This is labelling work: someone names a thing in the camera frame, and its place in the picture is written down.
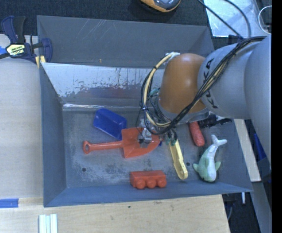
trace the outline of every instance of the green toy dolphin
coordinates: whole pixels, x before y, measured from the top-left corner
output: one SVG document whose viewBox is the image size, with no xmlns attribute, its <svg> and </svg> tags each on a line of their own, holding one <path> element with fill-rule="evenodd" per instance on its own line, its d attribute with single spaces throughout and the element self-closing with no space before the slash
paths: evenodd
<svg viewBox="0 0 282 233">
<path fill-rule="evenodd" d="M 214 182 L 217 177 L 217 170 L 221 166 L 221 162 L 214 162 L 215 153 L 220 145 L 226 144 L 225 139 L 218 140 L 218 138 L 211 135 L 212 144 L 206 149 L 201 156 L 198 164 L 193 164 L 193 168 L 199 173 L 199 176 L 208 182 Z"/>
</svg>

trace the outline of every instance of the yellow cable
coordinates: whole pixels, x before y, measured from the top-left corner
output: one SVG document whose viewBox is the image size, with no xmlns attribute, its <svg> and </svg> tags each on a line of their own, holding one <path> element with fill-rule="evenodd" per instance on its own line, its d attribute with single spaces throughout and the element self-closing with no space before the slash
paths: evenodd
<svg viewBox="0 0 282 233">
<path fill-rule="evenodd" d="M 152 80 L 153 76 L 154 76 L 154 73 L 156 72 L 156 70 L 161 66 L 161 64 L 163 64 L 166 60 L 168 60 L 171 56 L 173 56 L 174 54 L 173 53 L 170 53 L 168 54 L 167 56 L 165 56 L 161 61 L 159 61 L 155 68 L 153 68 L 149 74 L 149 77 L 146 81 L 146 84 L 145 84 L 145 88 L 144 88 L 144 94 L 143 94 L 143 104 L 146 104 L 146 99 L 147 99 L 147 90 L 148 90 L 148 87 L 150 85 L 150 81 Z M 167 127 L 169 126 L 169 124 L 171 123 L 170 121 L 169 122 L 166 122 L 166 123 L 156 123 L 152 118 L 151 116 L 146 112 L 146 118 L 155 126 L 157 127 Z"/>
</svg>

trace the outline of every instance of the black cable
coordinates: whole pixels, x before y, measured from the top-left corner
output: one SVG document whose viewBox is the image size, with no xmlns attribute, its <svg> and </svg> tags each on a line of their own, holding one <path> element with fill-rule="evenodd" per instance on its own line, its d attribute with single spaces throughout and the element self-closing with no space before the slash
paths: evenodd
<svg viewBox="0 0 282 233">
<path fill-rule="evenodd" d="M 197 1 L 201 3 L 205 8 L 207 8 L 211 13 L 213 13 L 221 22 L 223 22 L 226 26 L 228 26 L 234 33 L 242 37 L 236 30 L 234 30 L 227 22 L 225 22 L 216 12 L 214 12 L 211 8 L 209 8 L 205 3 L 203 3 L 201 0 L 197 0 Z M 250 22 L 247 16 L 245 15 L 245 13 L 235 3 L 231 2 L 230 0 L 223 0 L 223 1 L 226 1 L 229 4 L 233 5 L 242 14 L 247 24 L 248 38 L 250 38 L 251 37 L 251 26 L 250 26 Z"/>
<path fill-rule="evenodd" d="M 190 111 L 190 109 L 201 99 L 201 97 L 212 88 L 212 86 L 219 80 L 223 72 L 228 66 L 228 63 L 236 55 L 237 52 L 239 52 L 241 49 L 243 49 L 245 46 L 247 46 L 250 43 L 256 42 L 256 41 L 262 41 L 265 39 L 266 36 L 257 36 L 257 37 L 252 37 L 249 39 L 243 39 L 241 40 L 235 47 L 232 49 L 221 61 L 220 63 L 216 66 L 216 68 L 213 70 L 213 72 L 208 76 L 208 78 L 204 81 L 202 86 L 199 88 L 197 94 L 195 95 L 193 101 L 186 106 L 171 122 L 167 127 L 162 127 L 160 129 L 159 127 L 155 127 L 156 132 L 152 131 L 149 127 L 149 124 L 147 122 L 146 118 L 146 104 L 144 104 L 143 99 L 142 99 L 142 105 L 144 109 L 144 121 L 147 129 L 149 132 L 153 134 L 165 134 L 165 133 L 170 133 L 170 131 L 173 131 L 175 126 L 184 118 L 184 116 Z M 149 74 L 146 76 L 142 88 L 141 88 L 141 97 L 143 98 L 143 90 L 145 87 L 145 84 L 149 78 Z"/>
</svg>

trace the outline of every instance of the scratch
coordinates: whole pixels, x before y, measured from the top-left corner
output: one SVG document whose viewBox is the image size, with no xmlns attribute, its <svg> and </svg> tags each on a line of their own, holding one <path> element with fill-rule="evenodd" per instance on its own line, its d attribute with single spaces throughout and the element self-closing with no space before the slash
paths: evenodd
<svg viewBox="0 0 282 233">
<path fill-rule="evenodd" d="M 111 28 L 108 28 L 104 33 L 103 35 L 100 36 L 100 39 L 102 39 L 102 37 L 110 30 Z"/>
<path fill-rule="evenodd" d="M 78 35 L 79 35 L 80 32 L 83 30 L 83 28 L 87 25 L 88 22 L 89 22 L 89 19 L 84 23 L 84 25 L 82 26 L 81 30 L 78 32 L 76 38 L 78 37 Z"/>
<path fill-rule="evenodd" d="M 88 37 L 88 35 L 91 34 L 91 32 L 95 32 L 97 28 L 99 28 L 102 24 L 104 23 L 104 21 L 99 21 L 98 24 L 96 26 L 94 26 L 89 32 L 88 34 L 86 34 L 86 36 L 82 39 L 84 40 L 85 38 Z"/>
</svg>

